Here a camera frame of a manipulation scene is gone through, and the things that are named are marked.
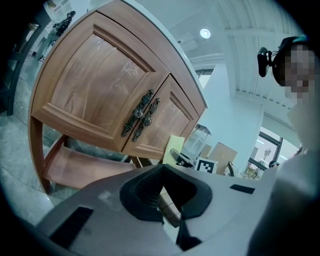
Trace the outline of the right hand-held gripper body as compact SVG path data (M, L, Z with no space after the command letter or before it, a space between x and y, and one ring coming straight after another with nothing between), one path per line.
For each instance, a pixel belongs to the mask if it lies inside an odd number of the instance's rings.
M210 174L215 174L217 171L217 161L201 157L198 157L196 160L192 160L173 148L170 150L170 155L179 166Z

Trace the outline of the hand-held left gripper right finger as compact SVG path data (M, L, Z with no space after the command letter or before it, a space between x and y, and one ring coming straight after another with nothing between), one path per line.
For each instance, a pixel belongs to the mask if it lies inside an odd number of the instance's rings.
M275 183L276 168L259 180L208 174L178 166L177 169L207 183L212 200L200 217L186 221L192 237L201 243L192 252L247 252Z

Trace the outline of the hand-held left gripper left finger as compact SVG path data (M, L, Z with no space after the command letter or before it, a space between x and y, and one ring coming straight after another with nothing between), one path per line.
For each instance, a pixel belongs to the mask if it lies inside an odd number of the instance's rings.
M78 209L90 212L67 252L81 256L174 256L181 249L161 222L139 220L120 200L124 183L144 167L97 180L53 208L36 226L48 238Z

